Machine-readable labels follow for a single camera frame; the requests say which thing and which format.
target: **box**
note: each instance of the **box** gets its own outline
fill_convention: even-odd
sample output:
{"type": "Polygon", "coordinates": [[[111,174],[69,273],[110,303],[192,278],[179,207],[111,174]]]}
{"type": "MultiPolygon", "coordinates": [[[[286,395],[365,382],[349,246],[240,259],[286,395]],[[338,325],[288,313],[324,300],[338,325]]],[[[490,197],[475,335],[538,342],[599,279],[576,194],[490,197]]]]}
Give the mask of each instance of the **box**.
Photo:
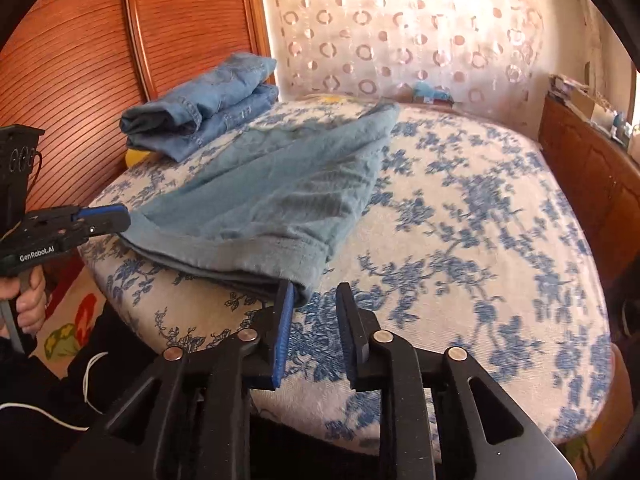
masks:
{"type": "Polygon", "coordinates": [[[577,88],[571,90],[569,94],[572,104],[581,111],[581,113],[590,121],[599,124],[606,130],[610,130],[613,126],[613,119],[616,117],[611,110],[605,110],[597,104],[587,94],[581,92],[577,88]]]}

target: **light blue garment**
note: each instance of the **light blue garment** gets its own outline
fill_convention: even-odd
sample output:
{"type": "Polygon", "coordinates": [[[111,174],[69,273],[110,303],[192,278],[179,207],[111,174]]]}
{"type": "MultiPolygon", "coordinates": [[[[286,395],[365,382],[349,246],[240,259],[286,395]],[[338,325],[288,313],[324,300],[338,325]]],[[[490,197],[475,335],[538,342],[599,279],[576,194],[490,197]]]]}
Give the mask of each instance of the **light blue garment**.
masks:
{"type": "Polygon", "coordinates": [[[163,265],[273,299],[279,280],[312,294],[369,202],[399,107],[333,129],[250,129],[181,188],[131,213],[122,234],[163,265]]]}
{"type": "Polygon", "coordinates": [[[180,162],[228,128],[257,117],[273,105],[277,88],[258,85],[275,66],[276,60],[270,57],[232,54],[210,72],[163,97],[125,110],[120,129],[129,137],[129,147],[165,153],[180,162]],[[225,110],[227,115],[220,116],[225,110]],[[191,142],[175,140],[179,136],[194,138],[191,142]]]}

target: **person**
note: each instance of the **person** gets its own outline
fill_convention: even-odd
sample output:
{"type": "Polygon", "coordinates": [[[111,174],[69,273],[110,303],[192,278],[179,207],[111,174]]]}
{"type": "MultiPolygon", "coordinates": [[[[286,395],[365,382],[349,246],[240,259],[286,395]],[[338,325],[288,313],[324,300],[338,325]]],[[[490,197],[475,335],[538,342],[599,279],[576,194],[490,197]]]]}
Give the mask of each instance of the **person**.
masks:
{"type": "MultiPolygon", "coordinates": [[[[36,335],[46,318],[46,279],[34,267],[30,290],[20,294],[17,278],[0,278],[0,300],[15,298],[18,325],[36,335]]],[[[106,303],[87,344],[59,380],[36,356],[13,352],[4,322],[0,326],[0,478],[46,479],[82,435],[27,408],[2,409],[6,403],[36,406],[78,428],[90,427],[99,413],[84,401],[82,378],[91,357],[108,352],[92,366],[88,394],[100,412],[108,410],[156,357],[106,303]]]]}

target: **slatted wooden panel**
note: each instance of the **slatted wooden panel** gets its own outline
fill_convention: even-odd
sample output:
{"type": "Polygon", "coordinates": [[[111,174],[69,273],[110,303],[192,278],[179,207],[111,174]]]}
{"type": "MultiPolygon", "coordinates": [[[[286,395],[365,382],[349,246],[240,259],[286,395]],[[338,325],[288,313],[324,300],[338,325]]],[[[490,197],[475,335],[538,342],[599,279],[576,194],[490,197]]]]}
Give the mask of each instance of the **slatted wooden panel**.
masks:
{"type": "Polygon", "coordinates": [[[38,0],[0,52],[0,125],[46,130],[28,209],[85,204],[123,171],[118,120],[141,100],[121,0],[38,0]]]}
{"type": "Polygon", "coordinates": [[[137,0],[150,75],[162,95],[236,51],[250,52],[244,0],[137,0]]]}

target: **black pants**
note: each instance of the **black pants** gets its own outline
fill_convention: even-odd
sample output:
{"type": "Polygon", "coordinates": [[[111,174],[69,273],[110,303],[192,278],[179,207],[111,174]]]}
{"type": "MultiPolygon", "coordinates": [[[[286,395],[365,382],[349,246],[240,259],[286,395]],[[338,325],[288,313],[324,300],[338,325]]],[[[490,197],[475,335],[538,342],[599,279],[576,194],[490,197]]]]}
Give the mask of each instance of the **black pants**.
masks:
{"type": "MultiPolygon", "coordinates": [[[[87,346],[69,365],[65,379],[58,380],[35,357],[13,356],[0,363],[0,404],[31,404],[68,424],[91,426],[98,414],[84,403],[82,377],[89,359],[99,352],[109,354],[91,368],[88,397],[101,411],[107,410],[156,357],[106,304],[87,346]]],[[[81,432],[63,428],[31,410],[0,410],[0,476],[47,479],[60,457],[81,436],[81,432]]]]}

